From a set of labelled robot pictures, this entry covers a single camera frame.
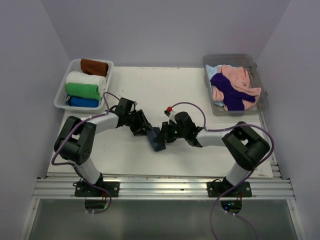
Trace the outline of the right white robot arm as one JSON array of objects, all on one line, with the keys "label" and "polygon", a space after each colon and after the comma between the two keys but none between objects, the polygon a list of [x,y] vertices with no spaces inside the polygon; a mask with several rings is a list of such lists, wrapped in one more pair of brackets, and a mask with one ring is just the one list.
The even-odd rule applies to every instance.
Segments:
[{"label": "right white robot arm", "polygon": [[185,111],[167,115],[169,121],[156,132],[155,143],[164,145],[184,139],[192,147],[228,149],[235,163],[222,181],[227,196],[235,196],[241,190],[240,184],[271,150],[267,141],[245,122],[238,122],[230,130],[209,131],[197,126]]}]

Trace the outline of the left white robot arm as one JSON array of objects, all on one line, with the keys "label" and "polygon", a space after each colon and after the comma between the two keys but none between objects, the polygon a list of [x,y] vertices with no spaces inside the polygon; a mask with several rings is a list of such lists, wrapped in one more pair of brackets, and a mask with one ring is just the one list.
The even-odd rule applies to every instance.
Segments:
[{"label": "left white robot arm", "polygon": [[61,156],[70,165],[86,185],[92,196],[103,193],[102,174],[95,167],[91,152],[95,136],[107,130],[129,127],[134,136],[152,137],[154,129],[142,110],[136,110],[134,101],[120,98],[118,104],[98,115],[79,118],[70,116],[66,119],[54,144],[54,156],[51,164],[59,166],[55,160]]}]

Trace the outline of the brown towel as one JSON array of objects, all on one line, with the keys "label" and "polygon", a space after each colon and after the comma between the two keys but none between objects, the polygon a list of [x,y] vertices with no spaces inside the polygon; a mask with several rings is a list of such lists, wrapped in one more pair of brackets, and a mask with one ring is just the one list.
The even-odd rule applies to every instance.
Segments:
[{"label": "brown towel", "polygon": [[82,58],[80,60],[80,68],[84,74],[106,77],[109,65],[105,62]]}]

